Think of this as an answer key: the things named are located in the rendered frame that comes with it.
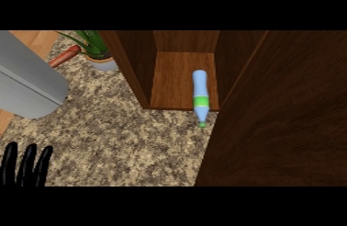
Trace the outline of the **green potted plant white pot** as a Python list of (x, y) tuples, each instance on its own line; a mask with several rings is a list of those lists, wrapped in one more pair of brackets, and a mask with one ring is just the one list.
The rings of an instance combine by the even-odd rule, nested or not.
[(67, 50), (69, 53), (82, 54), (91, 67), (103, 72), (116, 71), (117, 65), (110, 56), (107, 46), (95, 30), (76, 30), (73, 32), (81, 38), (78, 40), (70, 35), (58, 32), (57, 34), (73, 41), (79, 50)]

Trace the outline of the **brown wooden cabinet door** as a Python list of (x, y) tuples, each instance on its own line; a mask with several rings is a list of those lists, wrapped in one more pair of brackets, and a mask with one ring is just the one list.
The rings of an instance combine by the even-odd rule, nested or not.
[(347, 186), (347, 31), (264, 33), (194, 184)]

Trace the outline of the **grey rounded appliance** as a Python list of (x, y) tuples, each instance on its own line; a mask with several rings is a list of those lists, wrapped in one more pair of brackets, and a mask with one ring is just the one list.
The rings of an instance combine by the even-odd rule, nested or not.
[(7, 30), (0, 30), (0, 108), (27, 119), (63, 104), (67, 81)]

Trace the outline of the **blue water bottle green label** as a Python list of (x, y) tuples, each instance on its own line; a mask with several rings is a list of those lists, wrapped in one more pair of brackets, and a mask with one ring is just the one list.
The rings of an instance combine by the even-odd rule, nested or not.
[(197, 118), (197, 127), (203, 128), (209, 111), (205, 70), (194, 70), (191, 72), (191, 106)]

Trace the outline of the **brown wooden cabinet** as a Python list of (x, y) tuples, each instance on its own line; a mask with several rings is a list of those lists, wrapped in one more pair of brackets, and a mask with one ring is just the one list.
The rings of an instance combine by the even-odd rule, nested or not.
[(144, 109), (191, 110), (191, 72), (206, 72), (209, 109), (224, 104), (264, 30), (103, 30), (101, 39)]

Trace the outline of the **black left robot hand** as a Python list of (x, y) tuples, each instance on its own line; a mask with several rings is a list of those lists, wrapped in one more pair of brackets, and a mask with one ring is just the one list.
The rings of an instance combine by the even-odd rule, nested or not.
[(45, 146), (41, 151), (39, 159), (35, 159), (36, 144), (29, 144), (24, 148), (18, 170), (14, 170), (17, 143), (14, 141), (10, 142), (5, 146), (0, 164), (0, 186), (44, 187), (51, 154), (52, 147)]

